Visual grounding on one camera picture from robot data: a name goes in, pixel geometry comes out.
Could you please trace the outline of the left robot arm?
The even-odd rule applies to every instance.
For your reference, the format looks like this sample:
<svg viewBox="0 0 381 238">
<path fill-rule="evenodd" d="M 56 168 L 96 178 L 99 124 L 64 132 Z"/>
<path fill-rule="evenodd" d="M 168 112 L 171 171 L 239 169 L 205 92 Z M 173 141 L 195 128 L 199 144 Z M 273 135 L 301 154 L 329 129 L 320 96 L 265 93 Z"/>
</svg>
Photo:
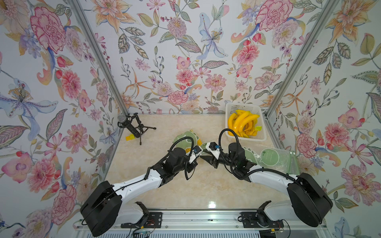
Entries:
<svg viewBox="0 0 381 238">
<path fill-rule="evenodd" d="M 88 227 L 94 237 L 105 234 L 117 225 L 143 227 L 150 216 L 146 206 L 142 202 L 135 202 L 127 209 L 122 209 L 122 206 L 143 193 L 164 186 L 178 173 L 184 172 L 188 175 L 195 169 L 196 160 L 203 150 L 195 144 L 192 137 L 183 138 L 187 139 L 191 141 L 189 152 L 177 146 L 182 142 L 179 139 L 162 159 L 148 167 L 145 174 L 121 183 L 100 183 L 80 209 L 83 216 L 81 224 Z"/>
</svg>

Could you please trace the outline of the zip-top bag bananas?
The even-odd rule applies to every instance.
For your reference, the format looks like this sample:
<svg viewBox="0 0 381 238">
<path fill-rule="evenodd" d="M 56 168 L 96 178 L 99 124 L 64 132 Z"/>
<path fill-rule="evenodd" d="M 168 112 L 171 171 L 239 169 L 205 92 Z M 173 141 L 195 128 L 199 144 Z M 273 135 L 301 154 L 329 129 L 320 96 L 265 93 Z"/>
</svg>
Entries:
<svg viewBox="0 0 381 238">
<path fill-rule="evenodd" d="M 178 141 L 184 137 L 191 137 L 191 139 L 184 139 L 184 140 L 180 141 L 175 146 L 176 148 L 184 149 L 187 153 L 189 153 L 191 150 L 191 145 L 192 145 L 192 141 L 193 141 L 194 146 L 199 146 L 203 151 L 206 150 L 206 143 L 202 143 L 201 138 L 196 133 L 194 133 L 192 130 L 186 131 L 186 132 L 176 136 L 173 142 L 175 143 L 176 141 Z"/>
<path fill-rule="evenodd" d="M 290 175 L 300 175 L 296 154 L 288 150 L 265 148 L 261 151 L 258 164 Z"/>
<path fill-rule="evenodd" d="M 258 147 L 255 149 L 243 147 L 245 152 L 245 157 L 248 161 L 255 163 L 260 166 L 265 166 L 265 164 L 262 162 L 262 151 L 263 149 Z"/>
</svg>

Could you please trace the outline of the left corner aluminium post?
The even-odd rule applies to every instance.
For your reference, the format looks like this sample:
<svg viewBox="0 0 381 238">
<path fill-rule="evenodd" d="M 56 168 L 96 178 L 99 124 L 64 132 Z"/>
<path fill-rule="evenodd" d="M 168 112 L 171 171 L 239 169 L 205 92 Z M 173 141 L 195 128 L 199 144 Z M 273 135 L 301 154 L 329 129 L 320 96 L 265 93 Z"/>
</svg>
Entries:
<svg viewBox="0 0 381 238">
<path fill-rule="evenodd" d="M 68 3 L 70 7 L 72 8 L 74 15 L 79 22 L 80 27 L 82 27 L 85 37 L 91 47 L 91 49 L 94 52 L 94 57 L 97 60 L 99 67 L 101 68 L 102 72 L 105 75 L 106 81 L 109 83 L 109 88 L 112 91 L 112 93 L 115 96 L 115 100 L 117 102 L 117 105 L 119 106 L 119 109 L 121 111 L 121 114 L 127 116 L 129 114 L 128 109 L 126 108 L 125 102 L 121 96 L 120 91 L 118 90 L 118 87 L 116 85 L 116 82 L 112 76 L 111 70 L 107 64 L 107 61 L 103 57 L 102 50 L 97 42 L 97 39 L 94 35 L 94 32 L 91 29 L 91 26 L 86 18 L 86 15 L 84 13 L 84 9 L 82 8 L 79 1 L 76 0 L 68 0 Z"/>
</svg>

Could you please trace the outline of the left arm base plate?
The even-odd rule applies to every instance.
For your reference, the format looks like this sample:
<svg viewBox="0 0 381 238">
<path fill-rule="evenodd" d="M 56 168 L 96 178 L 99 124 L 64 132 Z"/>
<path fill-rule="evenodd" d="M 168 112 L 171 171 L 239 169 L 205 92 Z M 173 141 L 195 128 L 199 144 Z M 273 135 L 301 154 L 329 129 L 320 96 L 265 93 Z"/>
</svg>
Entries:
<svg viewBox="0 0 381 238">
<path fill-rule="evenodd" d="M 139 201 L 121 214 L 121 228 L 161 228 L 163 221 L 162 212 L 151 212 Z"/>
</svg>

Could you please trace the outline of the black microphone tripod stand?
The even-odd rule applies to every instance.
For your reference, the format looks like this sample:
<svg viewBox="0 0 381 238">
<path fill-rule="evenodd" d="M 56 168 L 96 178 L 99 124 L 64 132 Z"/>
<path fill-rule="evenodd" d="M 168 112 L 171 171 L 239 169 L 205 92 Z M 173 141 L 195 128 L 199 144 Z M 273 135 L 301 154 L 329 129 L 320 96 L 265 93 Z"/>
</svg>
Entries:
<svg viewBox="0 0 381 238">
<path fill-rule="evenodd" d="M 142 136 L 149 130 L 157 130 L 156 127 L 145 126 L 140 120 L 139 114 L 120 114 L 118 115 L 118 127 L 121 129 L 127 129 L 135 138 L 140 139 L 140 145 L 142 145 Z"/>
</svg>

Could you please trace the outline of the corner aluminium post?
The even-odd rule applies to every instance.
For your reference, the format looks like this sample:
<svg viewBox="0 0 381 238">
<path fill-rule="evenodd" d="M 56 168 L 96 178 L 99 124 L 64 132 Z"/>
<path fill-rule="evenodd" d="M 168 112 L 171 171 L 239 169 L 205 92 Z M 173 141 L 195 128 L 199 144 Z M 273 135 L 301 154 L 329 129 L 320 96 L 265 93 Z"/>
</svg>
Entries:
<svg viewBox="0 0 381 238">
<path fill-rule="evenodd" d="M 112 91 L 112 93 L 115 96 L 115 100 L 117 102 L 117 105 L 119 106 L 119 109 L 121 111 L 121 114 L 127 116 L 129 114 L 128 109 L 126 108 L 125 102 L 121 96 L 120 91 L 118 90 L 118 87 L 116 85 L 116 82 L 112 76 L 111 70 L 107 64 L 107 61 L 103 57 L 102 50 L 97 42 L 97 39 L 94 35 L 94 32 L 91 29 L 91 26 L 86 18 L 86 15 L 84 13 L 84 9 L 82 8 L 79 1 L 76 0 L 68 0 L 68 3 L 70 7 L 72 8 L 74 15 L 79 22 L 80 27 L 82 27 L 85 37 L 91 47 L 91 49 L 94 52 L 94 57 L 97 60 L 99 67 L 101 68 L 102 72 L 105 75 L 106 81 L 109 83 L 109 88 Z"/>
<path fill-rule="evenodd" d="M 304 45 L 302 46 L 300 52 L 295 58 L 295 62 L 292 64 L 290 71 L 286 74 L 285 79 L 283 80 L 281 87 L 279 88 L 278 92 L 275 95 L 275 98 L 269 107 L 267 114 L 266 114 L 266 119 L 270 121 L 270 117 L 275 114 L 276 108 L 279 105 L 280 101 L 282 100 L 282 97 L 284 95 L 284 92 L 288 88 L 289 84 L 293 80 L 294 76 L 296 75 L 298 69 L 302 65 L 303 61 L 307 57 L 307 55 L 310 53 L 312 50 L 317 37 L 323 30 L 326 22 L 328 21 L 328 18 L 330 15 L 333 13 L 335 7 L 337 6 L 338 2 L 337 1 L 325 1 L 326 4 L 323 6 L 322 10 L 320 11 L 313 28 L 310 31 L 309 37 L 307 37 Z"/>
</svg>

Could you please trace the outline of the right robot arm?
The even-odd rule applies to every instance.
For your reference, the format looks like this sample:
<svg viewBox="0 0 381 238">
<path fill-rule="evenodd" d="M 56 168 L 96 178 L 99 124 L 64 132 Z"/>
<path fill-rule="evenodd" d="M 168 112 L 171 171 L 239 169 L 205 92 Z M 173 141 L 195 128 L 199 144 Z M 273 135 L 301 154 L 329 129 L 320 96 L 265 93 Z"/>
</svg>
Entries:
<svg viewBox="0 0 381 238">
<path fill-rule="evenodd" d="M 204 159 L 214 168 L 223 165 L 235 178 L 268 186 L 288 196 L 271 204 L 268 200 L 256 210 L 259 226 L 272 222 L 299 220 L 310 227 L 319 226 L 333 207 L 326 192 L 314 178 L 296 168 L 295 153 L 262 145 L 242 146 L 239 140 L 223 149 L 221 141 L 201 146 Z"/>
</svg>

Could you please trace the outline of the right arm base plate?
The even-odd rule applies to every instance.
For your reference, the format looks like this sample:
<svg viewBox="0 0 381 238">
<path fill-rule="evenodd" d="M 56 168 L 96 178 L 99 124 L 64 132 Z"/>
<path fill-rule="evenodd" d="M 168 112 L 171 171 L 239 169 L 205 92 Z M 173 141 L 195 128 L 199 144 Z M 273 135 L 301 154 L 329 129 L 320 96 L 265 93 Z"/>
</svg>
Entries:
<svg viewBox="0 0 381 238">
<path fill-rule="evenodd" d="M 244 228 L 281 229 L 284 228 L 282 221 L 273 221 L 265 214 L 265 208 L 271 200 L 263 203 L 256 211 L 241 212 L 237 218 Z"/>
</svg>

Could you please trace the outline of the right corner aluminium post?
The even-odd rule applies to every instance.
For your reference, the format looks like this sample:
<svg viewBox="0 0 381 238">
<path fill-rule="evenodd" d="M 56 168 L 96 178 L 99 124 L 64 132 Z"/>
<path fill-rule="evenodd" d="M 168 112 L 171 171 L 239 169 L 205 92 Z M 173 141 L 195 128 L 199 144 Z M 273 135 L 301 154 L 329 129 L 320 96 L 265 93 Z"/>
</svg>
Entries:
<svg viewBox="0 0 381 238">
<path fill-rule="evenodd" d="M 302 65 L 303 61 L 307 57 L 307 55 L 310 53 L 312 50 L 317 37 L 323 30 L 326 22 L 328 21 L 328 18 L 330 15 L 333 13 L 335 7 L 337 6 L 338 2 L 337 1 L 325 1 L 326 4 L 323 6 L 322 10 L 320 11 L 313 28 L 310 31 L 309 37 L 307 37 L 304 45 L 302 46 L 300 52 L 295 58 L 295 62 L 292 64 L 290 71 L 286 74 L 285 79 L 283 80 L 281 87 L 279 88 L 278 92 L 275 95 L 275 98 L 269 107 L 267 114 L 266 114 L 266 119 L 270 121 L 270 117 L 275 114 L 276 108 L 279 105 L 280 101 L 282 100 L 282 97 L 284 95 L 284 92 L 288 88 L 289 84 L 293 80 L 294 76 L 296 75 L 298 69 Z"/>
</svg>

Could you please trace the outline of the aluminium front rail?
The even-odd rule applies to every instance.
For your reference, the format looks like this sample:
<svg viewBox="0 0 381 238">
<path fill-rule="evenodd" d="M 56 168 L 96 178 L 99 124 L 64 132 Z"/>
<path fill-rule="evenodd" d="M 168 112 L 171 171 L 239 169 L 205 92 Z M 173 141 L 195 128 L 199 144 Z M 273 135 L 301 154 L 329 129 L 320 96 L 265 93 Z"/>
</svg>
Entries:
<svg viewBox="0 0 381 238">
<path fill-rule="evenodd" d="M 162 212 L 161 228 L 114 226 L 102 238 L 330 238 L 325 225 L 309 227 L 296 220 L 281 220 L 284 228 L 244 228 L 237 220 L 241 212 L 232 209 L 152 209 Z"/>
</svg>

